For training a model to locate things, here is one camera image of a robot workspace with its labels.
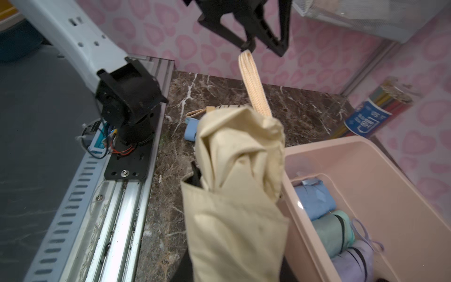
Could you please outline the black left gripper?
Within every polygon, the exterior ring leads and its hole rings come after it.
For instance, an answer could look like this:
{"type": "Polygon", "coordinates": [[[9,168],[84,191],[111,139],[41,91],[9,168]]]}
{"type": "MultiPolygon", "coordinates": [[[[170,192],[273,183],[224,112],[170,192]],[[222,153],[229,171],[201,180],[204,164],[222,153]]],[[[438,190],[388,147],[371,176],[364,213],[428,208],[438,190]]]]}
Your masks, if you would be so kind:
{"type": "Polygon", "coordinates": [[[277,1],[278,34],[265,17],[267,1],[194,1],[201,15],[198,23],[212,33],[232,43],[241,51],[254,51],[255,36],[274,54],[283,57],[288,50],[290,40],[290,21],[292,1],[277,1]],[[245,30],[247,40],[243,40],[220,23],[222,16],[232,14],[242,25],[254,24],[254,35],[245,30]]]}

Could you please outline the light blue umbrella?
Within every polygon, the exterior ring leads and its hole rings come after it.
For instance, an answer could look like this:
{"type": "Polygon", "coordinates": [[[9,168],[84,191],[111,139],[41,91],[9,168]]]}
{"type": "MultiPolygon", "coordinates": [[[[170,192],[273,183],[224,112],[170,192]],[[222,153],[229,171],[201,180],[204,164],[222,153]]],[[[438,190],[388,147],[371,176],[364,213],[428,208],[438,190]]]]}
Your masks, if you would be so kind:
{"type": "Polygon", "coordinates": [[[330,191],[318,178],[303,180],[294,188],[310,220],[317,220],[337,208],[330,191]]]}

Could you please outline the pink plastic storage box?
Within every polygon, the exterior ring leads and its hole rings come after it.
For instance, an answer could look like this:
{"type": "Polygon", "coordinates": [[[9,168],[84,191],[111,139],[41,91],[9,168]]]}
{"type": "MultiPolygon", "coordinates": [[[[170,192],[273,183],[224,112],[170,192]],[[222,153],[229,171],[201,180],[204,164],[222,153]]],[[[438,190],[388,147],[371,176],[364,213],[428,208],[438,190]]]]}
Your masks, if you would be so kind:
{"type": "Polygon", "coordinates": [[[450,227],[377,146],[352,136],[285,150],[278,207],[291,221],[285,258],[298,281],[339,281],[294,189],[313,177],[324,182],[339,210],[360,220],[371,238],[384,245],[373,261],[374,278],[451,279],[450,227]]]}

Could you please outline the beige umbrella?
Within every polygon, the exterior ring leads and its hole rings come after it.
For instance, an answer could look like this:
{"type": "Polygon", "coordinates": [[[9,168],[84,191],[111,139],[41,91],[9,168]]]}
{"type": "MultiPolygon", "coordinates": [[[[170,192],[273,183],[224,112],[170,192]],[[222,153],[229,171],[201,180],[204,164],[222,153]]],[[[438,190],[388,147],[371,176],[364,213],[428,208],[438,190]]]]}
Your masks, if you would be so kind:
{"type": "Polygon", "coordinates": [[[250,106],[220,108],[197,127],[197,168],[181,181],[187,245],[197,282],[276,282],[289,228],[280,212],[285,134],[252,54],[238,65],[250,106]]]}

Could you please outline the mint green umbrella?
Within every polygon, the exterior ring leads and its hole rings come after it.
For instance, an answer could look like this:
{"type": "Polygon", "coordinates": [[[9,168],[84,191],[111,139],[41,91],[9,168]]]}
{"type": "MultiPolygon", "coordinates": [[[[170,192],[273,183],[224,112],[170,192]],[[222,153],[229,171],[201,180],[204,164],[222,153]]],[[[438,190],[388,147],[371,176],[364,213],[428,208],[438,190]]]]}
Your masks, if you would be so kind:
{"type": "Polygon", "coordinates": [[[330,258],[340,255],[354,244],[351,220],[342,210],[332,211],[312,221],[312,224],[330,258]]]}

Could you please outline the lavender umbrella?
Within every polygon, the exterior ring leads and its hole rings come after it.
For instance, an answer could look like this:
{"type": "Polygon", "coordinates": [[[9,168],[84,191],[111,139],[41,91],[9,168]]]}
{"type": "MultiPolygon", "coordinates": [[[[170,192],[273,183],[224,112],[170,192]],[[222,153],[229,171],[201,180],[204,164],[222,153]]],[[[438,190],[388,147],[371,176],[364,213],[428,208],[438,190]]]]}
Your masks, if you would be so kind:
{"type": "Polygon", "coordinates": [[[374,256],[385,251],[384,245],[371,239],[360,220],[352,219],[351,228],[358,239],[332,263],[342,282],[372,282],[374,256]]]}

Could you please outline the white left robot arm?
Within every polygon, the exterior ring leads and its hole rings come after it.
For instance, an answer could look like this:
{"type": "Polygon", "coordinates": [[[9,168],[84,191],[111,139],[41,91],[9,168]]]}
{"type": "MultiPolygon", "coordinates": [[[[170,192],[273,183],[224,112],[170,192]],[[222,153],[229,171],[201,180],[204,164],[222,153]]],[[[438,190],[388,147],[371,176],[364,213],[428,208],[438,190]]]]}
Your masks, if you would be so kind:
{"type": "MultiPolygon", "coordinates": [[[[156,79],[112,42],[74,1],[13,1],[13,6],[77,70],[88,89],[103,105],[102,117],[122,140],[135,144],[149,139],[152,109],[167,102],[156,79]]],[[[198,1],[198,23],[240,48],[238,65],[251,104],[262,116],[271,116],[252,58],[256,41],[278,56],[289,45],[291,1],[280,1],[280,35],[274,35],[264,17],[264,1],[198,1]]]]}

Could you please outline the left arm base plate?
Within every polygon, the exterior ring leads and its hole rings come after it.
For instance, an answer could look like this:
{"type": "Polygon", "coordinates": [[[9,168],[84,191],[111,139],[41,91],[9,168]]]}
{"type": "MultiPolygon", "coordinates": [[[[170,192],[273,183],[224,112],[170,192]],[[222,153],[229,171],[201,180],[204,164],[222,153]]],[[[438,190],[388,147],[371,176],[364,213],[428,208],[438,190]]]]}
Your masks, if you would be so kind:
{"type": "Polygon", "coordinates": [[[121,139],[116,142],[114,149],[121,154],[113,154],[104,172],[105,180],[138,180],[144,182],[148,176],[150,168],[150,157],[153,152],[156,129],[159,124],[162,106],[157,105],[144,120],[150,126],[150,133],[144,135],[148,137],[142,143],[124,143],[121,139]]]}

